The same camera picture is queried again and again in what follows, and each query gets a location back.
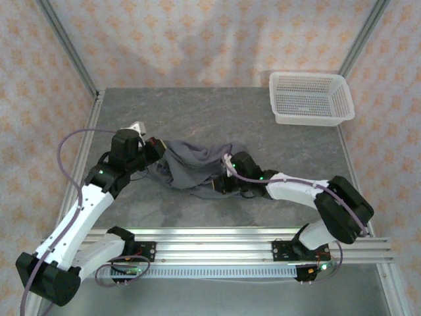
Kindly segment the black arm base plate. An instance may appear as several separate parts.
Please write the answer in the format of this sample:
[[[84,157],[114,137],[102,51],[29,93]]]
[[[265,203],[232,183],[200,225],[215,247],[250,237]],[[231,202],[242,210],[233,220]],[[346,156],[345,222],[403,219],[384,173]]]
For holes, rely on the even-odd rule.
[[[272,241],[272,257],[274,261],[296,264],[327,262],[332,259],[327,244],[308,250],[299,242],[279,239]]]
[[[153,241],[135,241],[132,255],[134,256],[143,256],[148,258],[150,262],[155,261],[155,254],[157,250],[157,243]]]

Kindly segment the white perforated plastic basket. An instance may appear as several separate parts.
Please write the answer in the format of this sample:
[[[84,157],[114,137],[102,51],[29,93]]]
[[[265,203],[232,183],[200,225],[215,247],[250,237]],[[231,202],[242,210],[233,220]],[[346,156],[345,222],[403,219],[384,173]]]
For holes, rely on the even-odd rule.
[[[268,87],[278,124],[335,127],[355,117],[351,92],[341,75],[273,72]]]

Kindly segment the small circuit board with LED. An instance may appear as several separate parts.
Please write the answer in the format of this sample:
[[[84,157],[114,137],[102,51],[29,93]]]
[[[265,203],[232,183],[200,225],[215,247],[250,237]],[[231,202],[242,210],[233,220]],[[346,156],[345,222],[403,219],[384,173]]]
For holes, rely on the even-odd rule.
[[[333,261],[329,261],[327,263],[322,263],[320,265],[310,267],[308,269],[308,273],[311,275],[317,275],[318,273],[325,271],[326,269],[330,267],[335,267],[335,266],[336,266],[336,263],[334,263]]]
[[[131,265],[111,265],[111,270],[115,275],[137,276],[143,272],[143,269],[138,266]]]

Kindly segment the grey t-shirt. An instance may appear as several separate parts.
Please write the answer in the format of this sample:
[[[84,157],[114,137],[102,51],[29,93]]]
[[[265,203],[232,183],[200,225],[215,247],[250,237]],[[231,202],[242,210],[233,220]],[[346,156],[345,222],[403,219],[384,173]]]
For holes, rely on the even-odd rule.
[[[246,147],[239,142],[204,146],[183,140],[166,140],[163,157],[148,167],[148,178],[166,188],[185,191],[202,199],[241,197],[253,199],[250,191],[217,192],[212,181],[224,174],[221,158],[225,153],[239,153]]]

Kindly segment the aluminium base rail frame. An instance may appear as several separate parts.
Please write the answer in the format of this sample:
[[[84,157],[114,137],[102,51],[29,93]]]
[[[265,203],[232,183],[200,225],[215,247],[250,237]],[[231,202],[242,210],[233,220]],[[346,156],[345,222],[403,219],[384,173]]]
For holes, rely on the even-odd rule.
[[[136,240],[157,243],[157,265],[270,265],[272,241],[290,240],[298,228],[126,228]],[[100,241],[106,229],[90,230],[76,251]],[[388,238],[358,238],[341,244],[344,264],[393,263]]]

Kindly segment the aluminium corner post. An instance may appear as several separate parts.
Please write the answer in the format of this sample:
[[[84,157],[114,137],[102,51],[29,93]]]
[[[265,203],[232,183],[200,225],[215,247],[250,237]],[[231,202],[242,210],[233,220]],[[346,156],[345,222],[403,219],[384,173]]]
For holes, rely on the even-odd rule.
[[[52,28],[53,33],[64,49],[68,59],[78,73],[78,76],[80,77],[85,89],[88,91],[90,96],[92,96],[92,98],[97,99],[99,90],[96,88],[91,76],[89,75],[89,72],[83,64],[82,59],[80,58],[75,46],[72,43],[72,40],[70,39],[70,36],[68,35],[68,32],[65,30],[50,0],[35,0],[35,2],[42,11],[47,22]]]
[[[359,55],[361,54],[370,36],[372,35],[372,32],[375,30],[378,22],[381,20],[390,1],[391,0],[376,0],[338,70],[338,74],[340,76],[344,78],[348,77]]]

